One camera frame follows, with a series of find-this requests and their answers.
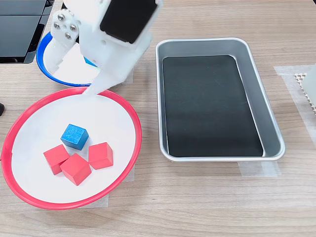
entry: silver tray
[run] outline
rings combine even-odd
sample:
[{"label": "silver tray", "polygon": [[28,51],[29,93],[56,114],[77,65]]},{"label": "silver tray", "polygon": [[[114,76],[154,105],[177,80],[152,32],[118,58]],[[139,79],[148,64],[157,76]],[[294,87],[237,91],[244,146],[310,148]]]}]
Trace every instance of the silver tray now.
[{"label": "silver tray", "polygon": [[[229,55],[236,61],[253,121],[260,138],[260,157],[175,157],[169,154],[162,61],[167,57]],[[237,38],[165,40],[156,47],[159,146],[171,161],[272,161],[285,153],[285,143],[247,43]]]}]

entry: black mat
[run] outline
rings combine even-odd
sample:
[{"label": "black mat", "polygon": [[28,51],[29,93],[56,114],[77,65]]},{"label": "black mat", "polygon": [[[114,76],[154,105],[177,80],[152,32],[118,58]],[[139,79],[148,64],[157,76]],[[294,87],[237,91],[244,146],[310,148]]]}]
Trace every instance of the black mat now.
[{"label": "black mat", "polygon": [[167,57],[162,66],[170,155],[262,156],[233,57]]}]

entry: tray rim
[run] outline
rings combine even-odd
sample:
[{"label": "tray rim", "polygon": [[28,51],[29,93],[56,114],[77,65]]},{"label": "tray rim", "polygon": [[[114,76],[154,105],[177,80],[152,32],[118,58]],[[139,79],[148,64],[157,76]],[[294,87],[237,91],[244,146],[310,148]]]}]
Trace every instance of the tray rim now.
[{"label": "tray rim", "polygon": [[34,114],[37,110],[42,108],[43,106],[67,97],[71,95],[78,95],[82,94],[86,90],[86,87],[72,87],[68,89],[64,89],[58,92],[55,92],[53,94],[50,94],[41,100],[35,102],[32,106],[30,106],[13,124],[11,127],[9,133],[6,136],[6,139],[3,144],[2,148],[2,154],[0,156],[1,160],[1,165],[2,165],[2,172],[3,176],[5,178],[5,181],[7,182],[8,186],[10,189],[23,201],[27,202],[28,204],[31,204],[33,206],[42,208],[42,209],[48,209],[48,210],[67,210],[67,209],[74,209],[78,208],[81,206],[88,205],[90,203],[93,203],[100,198],[104,197],[108,193],[110,193],[114,188],[116,188],[124,179],[125,177],[129,174],[129,172],[132,170],[134,167],[138,155],[140,153],[141,149],[141,144],[142,144],[142,129],[141,129],[141,123],[138,118],[137,113],[135,112],[134,108],[121,96],[115,94],[114,92],[105,90],[101,92],[99,95],[108,97],[117,103],[119,103],[130,115],[134,127],[135,127],[135,148],[133,151],[133,155],[130,159],[130,162],[128,163],[126,169],[123,171],[123,173],[106,189],[103,191],[80,201],[76,202],[70,202],[70,203],[52,203],[52,202],[47,202],[47,201],[42,201],[37,198],[32,197],[28,193],[26,193],[16,182],[13,173],[12,173],[12,168],[11,168],[11,159],[12,159],[12,148],[14,144],[14,140],[16,138],[16,135],[22,125],[27,121],[27,119]]}]

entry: blue cube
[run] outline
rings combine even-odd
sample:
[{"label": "blue cube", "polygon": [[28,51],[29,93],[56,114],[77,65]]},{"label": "blue cube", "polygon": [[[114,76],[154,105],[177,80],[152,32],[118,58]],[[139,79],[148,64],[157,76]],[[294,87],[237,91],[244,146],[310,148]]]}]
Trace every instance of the blue cube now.
[{"label": "blue cube", "polygon": [[81,151],[88,140],[89,134],[84,128],[69,124],[61,137],[62,142],[67,147]]}]

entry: table surface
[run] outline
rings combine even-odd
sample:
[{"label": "table surface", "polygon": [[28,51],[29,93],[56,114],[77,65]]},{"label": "table surface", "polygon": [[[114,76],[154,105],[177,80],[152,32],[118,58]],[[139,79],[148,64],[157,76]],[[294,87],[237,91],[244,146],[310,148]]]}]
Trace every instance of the table surface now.
[{"label": "table surface", "polygon": [[[54,9],[60,5],[56,1]],[[134,83],[112,89],[142,123],[135,181],[111,192],[108,208],[46,211],[16,197],[1,173],[0,236],[315,236],[316,148],[273,68],[316,62],[315,22],[312,0],[166,0]],[[250,45],[287,145],[279,177],[242,177],[237,163],[171,163],[159,151],[155,46],[166,39],[223,37]],[[0,147],[23,111],[65,88],[36,62],[0,65],[0,84],[6,105]]]}]

